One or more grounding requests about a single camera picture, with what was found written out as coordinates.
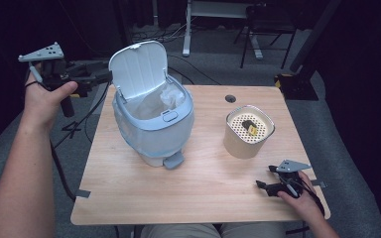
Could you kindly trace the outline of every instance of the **left hand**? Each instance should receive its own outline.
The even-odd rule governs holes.
[[[26,85],[34,81],[36,79],[30,72]],[[28,86],[26,88],[23,122],[28,126],[50,132],[61,101],[70,96],[77,87],[78,85],[74,81],[67,82],[54,91],[47,91],[38,83]]]

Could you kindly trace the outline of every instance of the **yellow object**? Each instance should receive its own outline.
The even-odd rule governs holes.
[[[249,126],[249,129],[247,131],[252,136],[257,136],[258,135],[258,128],[254,127],[252,125]]]

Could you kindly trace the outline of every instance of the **trash can lid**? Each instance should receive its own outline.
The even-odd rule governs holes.
[[[148,93],[166,81],[166,49],[155,41],[129,46],[113,55],[109,69],[116,90],[126,100]]]

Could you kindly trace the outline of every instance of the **equipment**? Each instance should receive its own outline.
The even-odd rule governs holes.
[[[69,81],[78,83],[78,88],[73,94],[86,97],[92,87],[106,82],[111,82],[112,73],[108,69],[108,61],[104,60],[79,60],[65,61],[64,52],[58,43],[37,50],[30,54],[19,56],[18,61],[29,63],[29,70],[35,76],[38,84],[48,91],[53,91]],[[40,63],[39,73],[35,67]],[[70,97],[61,102],[63,115],[73,116]]]
[[[304,190],[304,182],[299,177],[299,171],[311,168],[310,165],[283,160],[278,166],[269,166],[272,173],[277,173],[280,178],[280,183],[265,184],[262,181],[256,180],[259,188],[265,189],[269,196],[278,196],[278,191],[285,191],[293,198],[299,198]]]

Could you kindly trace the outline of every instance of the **wooden table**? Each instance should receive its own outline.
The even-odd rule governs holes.
[[[76,199],[71,221],[76,225],[215,223],[300,220],[279,197],[257,188],[255,180],[276,183],[268,166],[284,159],[309,164],[295,124],[278,88],[188,85],[193,97],[194,125],[185,146],[185,161],[169,171],[147,165],[120,135],[110,86],[80,184],[90,191]],[[237,100],[229,103],[225,96]],[[223,147],[225,117],[244,105],[271,117],[276,131],[258,155],[237,159]],[[313,169],[305,170],[315,179]],[[329,209],[320,187],[317,195]]]

